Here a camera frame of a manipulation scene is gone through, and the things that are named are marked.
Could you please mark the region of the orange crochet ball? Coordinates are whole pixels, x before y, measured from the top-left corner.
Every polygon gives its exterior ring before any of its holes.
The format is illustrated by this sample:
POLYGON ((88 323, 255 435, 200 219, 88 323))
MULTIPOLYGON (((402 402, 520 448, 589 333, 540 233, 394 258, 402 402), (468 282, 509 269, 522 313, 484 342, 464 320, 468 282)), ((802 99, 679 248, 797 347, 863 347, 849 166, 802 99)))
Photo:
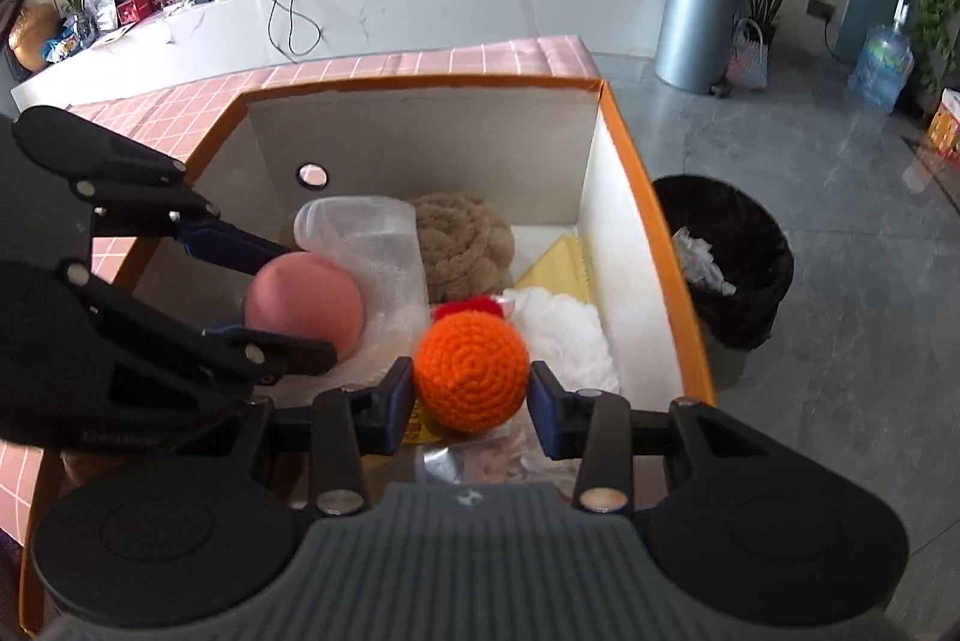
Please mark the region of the orange crochet ball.
POLYGON ((480 435, 516 416, 527 396, 529 352, 500 302, 439 305, 413 357, 413 382, 433 422, 480 435))

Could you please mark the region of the white cloth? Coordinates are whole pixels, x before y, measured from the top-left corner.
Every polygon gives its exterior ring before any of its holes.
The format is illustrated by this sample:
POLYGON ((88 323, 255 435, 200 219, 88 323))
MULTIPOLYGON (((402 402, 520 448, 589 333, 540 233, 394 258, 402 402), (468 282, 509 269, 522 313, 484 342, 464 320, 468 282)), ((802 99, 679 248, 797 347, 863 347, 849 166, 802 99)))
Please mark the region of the white cloth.
POLYGON ((622 391, 594 305, 542 287, 508 288, 501 303, 530 358, 545 362, 566 391, 622 391))

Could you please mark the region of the brown plush toy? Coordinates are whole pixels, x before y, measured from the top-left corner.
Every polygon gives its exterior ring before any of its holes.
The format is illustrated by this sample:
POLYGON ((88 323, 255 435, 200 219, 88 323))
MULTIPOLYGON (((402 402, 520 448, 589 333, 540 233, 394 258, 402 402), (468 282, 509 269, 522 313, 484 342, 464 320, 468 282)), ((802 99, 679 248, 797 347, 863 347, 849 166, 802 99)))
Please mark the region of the brown plush toy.
POLYGON ((410 204, 432 305, 512 286, 514 233, 493 204, 466 192, 427 194, 410 204))

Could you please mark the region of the orange cardboard box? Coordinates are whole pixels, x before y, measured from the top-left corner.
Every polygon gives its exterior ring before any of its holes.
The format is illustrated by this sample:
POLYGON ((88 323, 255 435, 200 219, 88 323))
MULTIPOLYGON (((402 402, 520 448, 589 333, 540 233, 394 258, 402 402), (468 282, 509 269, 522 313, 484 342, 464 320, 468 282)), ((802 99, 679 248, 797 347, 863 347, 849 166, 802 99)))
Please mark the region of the orange cardboard box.
MULTIPOLYGON (((366 77, 244 92, 185 160, 221 219, 259 237, 334 196, 485 196, 516 224, 586 243, 613 360, 635 404, 713 393, 658 199, 604 82, 366 77)), ((132 238, 108 284, 212 329, 249 274, 172 238, 132 238)), ((32 527, 59 615, 50 639, 708 639, 724 621, 654 565, 626 517, 532 485, 391 483, 358 514, 291 506, 259 482, 281 426, 252 389, 212 425, 124 456, 32 527)))

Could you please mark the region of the silver yellow wipes pack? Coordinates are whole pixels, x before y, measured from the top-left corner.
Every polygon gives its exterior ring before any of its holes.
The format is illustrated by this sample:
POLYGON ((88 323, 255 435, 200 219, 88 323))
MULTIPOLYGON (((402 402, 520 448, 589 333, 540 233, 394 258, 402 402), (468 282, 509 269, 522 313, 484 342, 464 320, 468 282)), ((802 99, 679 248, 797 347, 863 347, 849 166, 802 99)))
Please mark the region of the silver yellow wipes pack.
POLYGON ((545 455, 526 404, 503 425, 469 435, 441 425, 417 402, 402 446, 413 459, 416 482, 551 483, 564 499, 573 495, 581 464, 579 459, 554 461, 545 455))

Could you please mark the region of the yellow microfiber cloth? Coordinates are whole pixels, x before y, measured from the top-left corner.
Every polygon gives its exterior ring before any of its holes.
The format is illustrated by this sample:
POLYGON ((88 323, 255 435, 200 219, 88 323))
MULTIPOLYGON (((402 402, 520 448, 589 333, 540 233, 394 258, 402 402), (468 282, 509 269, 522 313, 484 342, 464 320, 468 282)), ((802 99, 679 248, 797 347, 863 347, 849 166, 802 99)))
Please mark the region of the yellow microfiber cloth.
POLYGON ((543 288, 551 295, 568 295, 592 305, 589 267, 576 235, 562 235, 517 279, 516 288, 543 288))

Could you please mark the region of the white marble TV console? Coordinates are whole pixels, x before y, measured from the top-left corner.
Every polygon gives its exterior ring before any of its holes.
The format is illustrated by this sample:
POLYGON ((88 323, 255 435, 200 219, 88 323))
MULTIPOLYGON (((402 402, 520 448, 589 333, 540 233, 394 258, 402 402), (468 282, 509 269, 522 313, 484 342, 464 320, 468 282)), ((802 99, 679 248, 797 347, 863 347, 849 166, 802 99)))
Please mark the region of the white marble TV console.
POLYGON ((66 107, 301 61, 576 35, 589 50, 652 55, 665 0, 217 0, 155 14, 46 68, 11 97, 66 107))

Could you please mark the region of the black waste basket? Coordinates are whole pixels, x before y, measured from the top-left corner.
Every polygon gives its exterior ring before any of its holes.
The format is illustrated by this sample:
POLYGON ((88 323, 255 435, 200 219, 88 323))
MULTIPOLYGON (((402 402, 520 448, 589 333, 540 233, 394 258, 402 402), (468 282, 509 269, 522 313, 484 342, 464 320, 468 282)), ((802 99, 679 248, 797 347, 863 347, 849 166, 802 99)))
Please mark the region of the black waste basket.
POLYGON ((724 347, 759 348, 794 277, 794 254, 773 215, 708 176, 663 176, 654 191, 700 320, 724 347))

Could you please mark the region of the woven small basket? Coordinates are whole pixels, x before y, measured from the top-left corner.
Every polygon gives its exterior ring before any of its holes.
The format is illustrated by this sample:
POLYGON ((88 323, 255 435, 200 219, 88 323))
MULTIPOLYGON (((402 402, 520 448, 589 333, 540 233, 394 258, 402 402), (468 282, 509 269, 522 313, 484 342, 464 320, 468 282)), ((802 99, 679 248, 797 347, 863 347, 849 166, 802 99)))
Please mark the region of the woven small basket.
POLYGON ((731 86, 765 91, 770 81, 770 50, 760 26, 750 17, 737 20, 724 77, 731 86))

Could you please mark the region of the pink egg sponge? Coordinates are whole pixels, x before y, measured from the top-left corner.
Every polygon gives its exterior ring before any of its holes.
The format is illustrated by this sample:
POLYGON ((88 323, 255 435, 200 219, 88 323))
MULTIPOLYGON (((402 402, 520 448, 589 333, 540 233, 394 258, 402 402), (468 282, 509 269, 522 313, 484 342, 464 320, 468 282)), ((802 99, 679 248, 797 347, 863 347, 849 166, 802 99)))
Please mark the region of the pink egg sponge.
POLYGON ((355 277, 308 251, 282 254, 263 266, 247 287, 242 313, 247 329, 327 342, 339 360, 352 355, 364 331, 355 277))

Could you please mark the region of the orange tissue box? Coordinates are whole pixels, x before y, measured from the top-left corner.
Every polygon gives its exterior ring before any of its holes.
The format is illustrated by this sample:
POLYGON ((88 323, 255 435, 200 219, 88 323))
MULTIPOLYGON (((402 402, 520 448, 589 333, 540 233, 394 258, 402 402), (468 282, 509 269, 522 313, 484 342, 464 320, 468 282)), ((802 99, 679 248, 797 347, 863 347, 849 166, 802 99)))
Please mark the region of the orange tissue box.
POLYGON ((942 159, 960 162, 960 92, 944 89, 924 143, 942 159))

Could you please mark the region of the gold round vase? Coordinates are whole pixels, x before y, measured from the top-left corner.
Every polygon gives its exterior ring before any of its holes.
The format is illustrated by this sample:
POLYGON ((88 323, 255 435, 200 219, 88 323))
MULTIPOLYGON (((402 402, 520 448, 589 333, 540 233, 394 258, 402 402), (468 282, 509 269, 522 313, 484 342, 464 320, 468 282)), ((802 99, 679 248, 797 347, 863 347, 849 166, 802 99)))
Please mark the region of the gold round vase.
POLYGON ((46 67, 43 48, 59 33, 59 11, 50 3, 30 4, 21 9, 11 27, 8 46, 26 71, 39 73, 46 67))

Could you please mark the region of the blue water jug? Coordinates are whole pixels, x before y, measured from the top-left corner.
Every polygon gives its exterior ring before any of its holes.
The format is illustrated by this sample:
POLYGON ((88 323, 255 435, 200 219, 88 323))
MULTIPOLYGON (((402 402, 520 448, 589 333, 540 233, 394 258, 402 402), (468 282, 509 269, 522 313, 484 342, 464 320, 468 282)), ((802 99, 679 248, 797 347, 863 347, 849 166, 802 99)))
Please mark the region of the blue water jug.
POLYGON ((910 79, 914 66, 907 24, 910 3, 898 0, 888 26, 875 26, 867 32, 857 57, 848 89, 887 115, 895 110, 896 100, 910 79))

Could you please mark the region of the grey metal trash bin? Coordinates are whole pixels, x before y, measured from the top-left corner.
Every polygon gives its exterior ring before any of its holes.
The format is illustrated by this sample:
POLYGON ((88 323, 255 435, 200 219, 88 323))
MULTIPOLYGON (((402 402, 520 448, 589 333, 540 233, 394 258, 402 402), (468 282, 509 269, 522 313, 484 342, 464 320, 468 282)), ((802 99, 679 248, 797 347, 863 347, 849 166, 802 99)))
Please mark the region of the grey metal trash bin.
POLYGON ((689 94, 722 81, 742 0, 665 0, 654 74, 689 94))

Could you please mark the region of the translucent mesh bag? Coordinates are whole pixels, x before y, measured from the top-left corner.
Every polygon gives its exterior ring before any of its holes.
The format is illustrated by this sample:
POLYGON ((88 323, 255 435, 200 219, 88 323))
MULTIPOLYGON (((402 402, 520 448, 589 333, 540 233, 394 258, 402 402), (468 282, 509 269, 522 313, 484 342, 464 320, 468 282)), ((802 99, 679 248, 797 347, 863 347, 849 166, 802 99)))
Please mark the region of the translucent mesh bag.
POLYGON ((387 196, 320 198, 298 210, 293 237, 350 272, 363 297, 359 343, 325 386, 379 383, 395 360, 415 352, 431 323, 415 209, 387 196))

